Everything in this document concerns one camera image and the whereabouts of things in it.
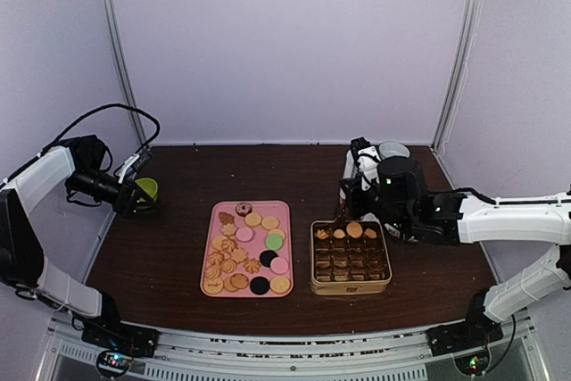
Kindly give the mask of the plain round brown cookie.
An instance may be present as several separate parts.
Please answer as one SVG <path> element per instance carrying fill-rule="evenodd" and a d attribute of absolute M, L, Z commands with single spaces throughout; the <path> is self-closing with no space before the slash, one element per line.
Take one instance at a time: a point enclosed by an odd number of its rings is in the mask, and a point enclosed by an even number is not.
<path fill-rule="evenodd" d="M 346 225 L 347 235 L 351 238 L 358 239 L 363 235 L 363 229 L 359 222 L 353 221 Z"/>

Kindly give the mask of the metal serving tongs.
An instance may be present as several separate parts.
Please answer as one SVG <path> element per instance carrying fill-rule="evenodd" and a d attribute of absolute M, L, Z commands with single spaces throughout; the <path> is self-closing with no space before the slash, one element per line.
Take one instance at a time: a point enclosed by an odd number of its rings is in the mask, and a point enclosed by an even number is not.
<path fill-rule="evenodd" d="M 355 160 L 352 151 L 348 150 L 345 155 L 343 175 L 339 180 L 339 197 L 335 207 L 333 228 L 341 227 L 345 221 L 347 212 L 347 198 L 351 188 L 351 182 L 355 176 Z"/>

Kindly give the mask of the brown leaf cookie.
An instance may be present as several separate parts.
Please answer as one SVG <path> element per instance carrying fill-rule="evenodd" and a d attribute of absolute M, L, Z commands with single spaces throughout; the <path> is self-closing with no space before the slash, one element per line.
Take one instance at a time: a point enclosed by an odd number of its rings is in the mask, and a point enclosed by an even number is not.
<path fill-rule="evenodd" d="M 327 240 L 329 233 L 324 229 L 318 229 L 314 235 L 318 240 Z"/>

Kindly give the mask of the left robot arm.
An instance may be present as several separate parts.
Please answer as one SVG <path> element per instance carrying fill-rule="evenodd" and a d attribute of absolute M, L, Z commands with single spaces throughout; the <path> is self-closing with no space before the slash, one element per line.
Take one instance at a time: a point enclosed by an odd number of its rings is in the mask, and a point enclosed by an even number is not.
<path fill-rule="evenodd" d="M 90 207 L 108 204 L 132 217 L 145 195 L 132 178 L 150 160 L 141 147 L 118 168 L 104 167 L 108 146 L 95 135 L 53 141 L 1 183 L 1 281 L 22 299 L 70 311 L 93 325 L 110 349 L 128 341 L 115 301 L 86 286 L 74 274 L 80 251 L 73 247 L 85 232 L 68 212 L 76 195 Z"/>

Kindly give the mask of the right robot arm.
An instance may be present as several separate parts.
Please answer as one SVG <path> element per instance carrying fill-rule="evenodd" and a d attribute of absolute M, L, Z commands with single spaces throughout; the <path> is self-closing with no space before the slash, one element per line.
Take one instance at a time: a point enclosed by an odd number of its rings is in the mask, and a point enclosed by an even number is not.
<path fill-rule="evenodd" d="M 354 218 L 369 214 L 402 241 L 456 246 L 484 241 L 549 244 L 537 261 L 475 294 L 458 326 L 465 346 L 478 345 L 515 312 L 570 287 L 570 195 L 491 198 L 472 188 L 430 192 L 418 162 L 361 155 L 345 163 L 340 194 Z"/>

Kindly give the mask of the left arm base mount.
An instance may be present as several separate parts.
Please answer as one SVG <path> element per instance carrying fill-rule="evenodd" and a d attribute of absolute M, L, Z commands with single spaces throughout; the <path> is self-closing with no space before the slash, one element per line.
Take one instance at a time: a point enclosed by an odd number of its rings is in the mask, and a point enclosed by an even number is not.
<path fill-rule="evenodd" d="M 147 327 L 121 324 L 116 333 L 86 324 L 81 339 L 102 348 L 95 358 L 95 368 L 103 377 L 114 379 L 126 375 L 135 359 L 152 358 L 159 335 L 157 330 Z"/>

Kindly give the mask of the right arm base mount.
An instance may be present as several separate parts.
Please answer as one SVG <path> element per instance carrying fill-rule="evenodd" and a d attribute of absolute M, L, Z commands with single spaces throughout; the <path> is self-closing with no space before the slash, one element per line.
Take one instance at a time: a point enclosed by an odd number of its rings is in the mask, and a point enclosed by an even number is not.
<path fill-rule="evenodd" d="M 451 354 L 464 376 L 482 376 L 492 366 L 490 345 L 503 338 L 500 325 L 469 324 L 467 321 L 429 328 L 426 337 L 434 357 Z"/>

